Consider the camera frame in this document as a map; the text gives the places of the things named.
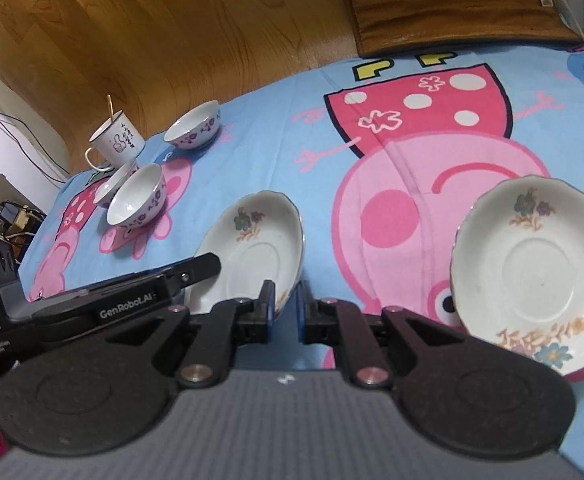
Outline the blue cartoon pig tablecloth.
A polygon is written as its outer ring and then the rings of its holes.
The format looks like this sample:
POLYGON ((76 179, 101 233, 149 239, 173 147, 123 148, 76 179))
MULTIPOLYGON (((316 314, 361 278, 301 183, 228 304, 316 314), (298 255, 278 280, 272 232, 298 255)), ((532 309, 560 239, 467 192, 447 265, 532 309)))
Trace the blue cartoon pig tablecloth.
POLYGON ((584 192, 584 50, 490 47, 423 67, 397 58, 360 80, 338 62, 240 96, 200 153, 159 136, 141 162, 166 166, 154 228, 111 229, 94 205, 103 174, 68 179, 28 250, 28 296, 49 297, 190 256, 240 197, 289 196, 316 292, 369 313, 404 302, 457 326, 449 262, 475 200, 508 176, 557 177, 584 192))

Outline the wooden stirring stick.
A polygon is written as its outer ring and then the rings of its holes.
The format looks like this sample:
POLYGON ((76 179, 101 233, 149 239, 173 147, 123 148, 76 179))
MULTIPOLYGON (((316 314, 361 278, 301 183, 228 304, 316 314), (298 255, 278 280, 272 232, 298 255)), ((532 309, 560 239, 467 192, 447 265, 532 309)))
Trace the wooden stirring stick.
POLYGON ((110 122, 114 122, 114 107, 113 107, 112 96, 110 94, 106 95, 106 104, 108 104, 108 112, 109 112, 110 122))

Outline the white floral plate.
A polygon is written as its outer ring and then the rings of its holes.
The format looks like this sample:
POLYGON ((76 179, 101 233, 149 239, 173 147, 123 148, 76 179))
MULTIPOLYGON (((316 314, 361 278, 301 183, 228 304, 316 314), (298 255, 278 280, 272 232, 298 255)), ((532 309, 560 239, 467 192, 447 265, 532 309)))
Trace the white floral plate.
POLYGON ((456 231, 456 314, 470 335, 557 373, 584 369, 584 192, 527 176, 482 194, 456 231))
POLYGON ((280 316, 301 277, 305 233, 301 214, 283 193, 260 191, 230 206, 197 248, 220 260, 220 273, 190 286, 185 304, 193 314, 235 297, 255 298, 263 281, 275 283, 275 316, 280 316))

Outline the white enamel mug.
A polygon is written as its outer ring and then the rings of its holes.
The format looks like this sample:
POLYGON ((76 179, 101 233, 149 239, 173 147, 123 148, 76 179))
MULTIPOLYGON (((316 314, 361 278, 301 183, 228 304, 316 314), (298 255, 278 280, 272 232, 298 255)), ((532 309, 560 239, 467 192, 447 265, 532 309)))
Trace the white enamel mug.
POLYGON ((84 154, 86 163, 94 170, 106 172, 135 160, 146 144, 142 134, 127 115, 119 110, 112 119, 108 119, 91 134, 89 148, 84 154), (90 153, 98 152, 106 161, 105 167, 97 166, 90 153))

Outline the brown seat cushion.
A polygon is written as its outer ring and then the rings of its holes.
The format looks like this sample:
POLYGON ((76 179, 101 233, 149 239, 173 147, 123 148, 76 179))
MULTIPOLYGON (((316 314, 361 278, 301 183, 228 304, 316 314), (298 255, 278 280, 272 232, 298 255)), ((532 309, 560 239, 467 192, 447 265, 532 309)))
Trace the brown seat cushion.
POLYGON ((344 1, 362 58, 442 44, 582 43, 558 11, 541 0, 344 1))

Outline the floral rice bowl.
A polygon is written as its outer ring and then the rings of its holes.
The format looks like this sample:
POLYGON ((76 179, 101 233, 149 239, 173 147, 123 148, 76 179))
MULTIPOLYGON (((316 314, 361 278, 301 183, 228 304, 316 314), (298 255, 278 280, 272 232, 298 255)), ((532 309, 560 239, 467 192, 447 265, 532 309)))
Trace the floral rice bowl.
POLYGON ((139 169, 138 162, 129 160, 118 168, 94 194, 94 205, 108 209, 122 185, 139 169))
POLYGON ((211 141, 220 128, 220 104, 204 102, 182 115, 165 132, 163 140, 181 150, 196 150, 211 141))
POLYGON ((158 164, 143 166, 115 194, 106 213, 106 222, 114 228, 141 228, 161 212, 166 197, 163 167, 158 164))

